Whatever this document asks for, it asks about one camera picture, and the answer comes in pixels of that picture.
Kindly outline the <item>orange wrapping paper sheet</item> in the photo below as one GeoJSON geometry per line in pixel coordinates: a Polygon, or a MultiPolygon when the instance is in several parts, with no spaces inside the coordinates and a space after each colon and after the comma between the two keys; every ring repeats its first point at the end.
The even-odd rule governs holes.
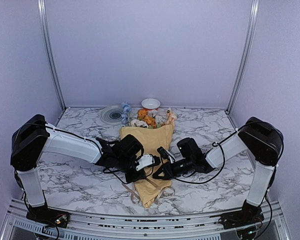
{"type": "MultiPolygon", "coordinates": [[[[174,126],[164,125],[160,128],[150,129],[134,126],[124,126],[119,130],[119,136],[122,140],[127,135],[134,136],[143,146],[144,154],[159,157],[157,149],[162,147],[165,150],[170,148],[174,132],[174,126]]],[[[147,179],[138,180],[134,187],[138,193],[139,199],[144,208],[149,208],[156,199],[164,193],[164,190],[172,186],[171,180],[154,179],[152,174],[159,169],[159,166],[146,167],[144,169],[147,179]]]]}

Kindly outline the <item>pink fake flower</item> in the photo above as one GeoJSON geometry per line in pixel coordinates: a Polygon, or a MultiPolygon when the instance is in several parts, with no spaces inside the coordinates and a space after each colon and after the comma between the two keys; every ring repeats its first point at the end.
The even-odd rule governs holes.
{"type": "Polygon", "coordinates": [[[130,126],[131,127],[139,127],[139,128],[148,128],[149,125],[144,122],[143,120],[139,120],[139,119],[133,119],[131,122],[130,122],[130,126]]]}
{"type": "Polygon", "coordinates": [[[177,115],[175,114],[174,111],[172,111],[172,108],[169,107],[166,111],[165,124],[174,126],[176,119],[177,119],[177,115]]]}

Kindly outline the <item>orange fake flower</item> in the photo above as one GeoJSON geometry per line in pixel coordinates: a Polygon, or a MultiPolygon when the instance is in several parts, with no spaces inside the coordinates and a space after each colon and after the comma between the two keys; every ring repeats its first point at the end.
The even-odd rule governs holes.
{"type": "Polygon", "coordinates": [[[156,119],[152,112],[148,109],[142,108],[137,112],[137,119],[145,122],[149,127],[155,129],[157,127],[156,119]]]}

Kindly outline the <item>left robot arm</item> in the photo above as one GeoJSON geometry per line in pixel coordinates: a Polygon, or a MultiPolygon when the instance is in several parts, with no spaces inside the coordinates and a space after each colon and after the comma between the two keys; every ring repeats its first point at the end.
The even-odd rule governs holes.
{"type": "Polygon", "coordinates": [[[50,222],[54,216],[46,206],[37,172],[37,162],[43,153],[81,159],[109,169],[112,174],[122,172],[127,184],[146,179],[145,168],[160,163],[159,157],[146,154],[143,145],[131,134],[115,141],[87,138],[56,128],[46,122],[44,115],[34,115],[11,137],[10,164],[29,205],[34,208],[34,215],[43,223],[50,222]]]}

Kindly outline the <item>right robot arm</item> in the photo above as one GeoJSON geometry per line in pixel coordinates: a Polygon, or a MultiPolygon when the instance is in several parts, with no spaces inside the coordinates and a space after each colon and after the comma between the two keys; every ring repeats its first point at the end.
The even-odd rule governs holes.
{"type": "Polygon", "coordinates": [[[226,161],[248,152],[256,163],[254,176],[243,209],[237,219],[248,224],[257,216],[259,207],[271,187],[278,161],[284,151],[284,136],[280,130],[268,122],[250,117],[247,122],[224,140],[217,142],[207,152],[203,152],[193,138],[186,137],[177,143],[182,156],[174,160],[172,154],[163,147],[157,149],[160,160],[166,160],[152,175],[157,180],[178,180],[185,173],[208,174],[216,168],[223,168],[226,161]]]}

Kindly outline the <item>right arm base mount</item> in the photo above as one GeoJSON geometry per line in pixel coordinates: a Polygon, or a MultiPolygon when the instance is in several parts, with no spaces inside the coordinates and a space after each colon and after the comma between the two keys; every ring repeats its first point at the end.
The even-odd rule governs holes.
{"type": "Polygon", "coordinates": [[[221,214],[218,223],[227,230],[261,223],[264,219],[261,207],[251,205],[245,200],[241,210],[221,214]]]}

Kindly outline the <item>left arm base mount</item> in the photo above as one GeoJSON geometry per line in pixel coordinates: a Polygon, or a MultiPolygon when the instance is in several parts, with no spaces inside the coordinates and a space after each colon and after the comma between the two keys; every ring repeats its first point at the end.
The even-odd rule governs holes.
{"type": "Polygon", "coordinates": [[[70,213],[51,209],[47,205],[39,207],[29,206],[26,218],[50,226],[56,225],[57,227],[66,228],[70,219],[70,213]]]}

